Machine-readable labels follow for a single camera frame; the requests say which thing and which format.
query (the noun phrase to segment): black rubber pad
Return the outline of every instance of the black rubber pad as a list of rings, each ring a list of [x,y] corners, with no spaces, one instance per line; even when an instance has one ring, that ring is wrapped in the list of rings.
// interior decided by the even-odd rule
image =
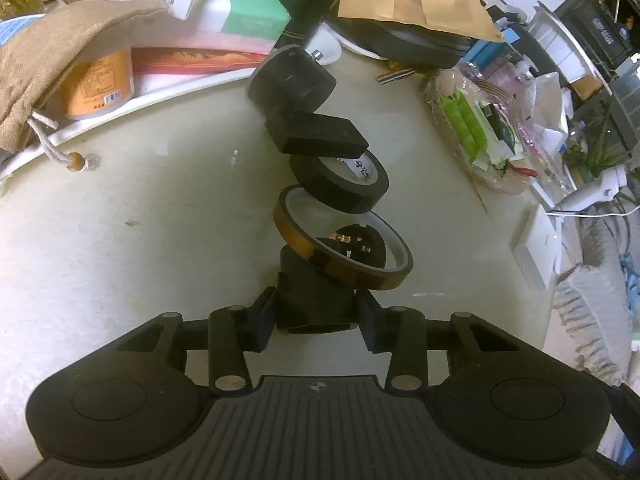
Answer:
[[[85,468],[45,460],[25,480],[588,480],[587,459],[517,468],[450,441],[418,399],[373,377],[266,377],[253,393],[213,404],[183,443],[144,463]]]

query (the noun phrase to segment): white router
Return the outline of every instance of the white router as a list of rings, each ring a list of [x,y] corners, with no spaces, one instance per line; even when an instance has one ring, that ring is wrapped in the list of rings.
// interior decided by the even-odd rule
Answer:
[[[560,237],[544,208],[539,205],[529,217],[520,241],[513,250],[531,288],[547,290],[560,255]]]

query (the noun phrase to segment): orange can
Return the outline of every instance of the orange can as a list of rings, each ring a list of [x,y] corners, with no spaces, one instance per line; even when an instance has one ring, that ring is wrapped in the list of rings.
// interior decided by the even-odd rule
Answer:
[[[104,56],[83,52],[60,85],[65,114],[73,120],[89,119],[114,111],[133,96],[131,49]]]

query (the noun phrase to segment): electrical tape roll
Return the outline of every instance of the electrical tape roll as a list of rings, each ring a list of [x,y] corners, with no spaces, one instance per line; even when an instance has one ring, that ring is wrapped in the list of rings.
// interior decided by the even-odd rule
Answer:
[[[311,196],[345,213],[371,211],[389,189],[385,168],[369,150],[354,160],[291,155],[289,165]]]
[[[273,221],[287,245],[316,269],[353,288],[391,290],[398,287],[414,268],[414,259],[404,240],[380,216],[371,211],[359,215],[358,220],[372,226],[380,233],[396,266],[380,269],[362,264],[332,250],[331,247],[308,234],[292,215],[290,202],[296,196],[300,197],[301,193],[306,195],[303,198],[313,200],[302,186],[285,188],[280,193],[273,210]]]

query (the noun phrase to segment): metal screw head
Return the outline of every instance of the metal screw head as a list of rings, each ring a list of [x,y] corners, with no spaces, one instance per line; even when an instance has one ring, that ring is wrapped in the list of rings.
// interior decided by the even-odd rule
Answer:
[[[397,375],[391,379],[391,386],[403,392],[412,392],[422,386],[422,381],[413,375]]]
[[[223,392],[236,392],[246,386],[246,381],[238,375],[223,375],[216,379],[214,386]]]

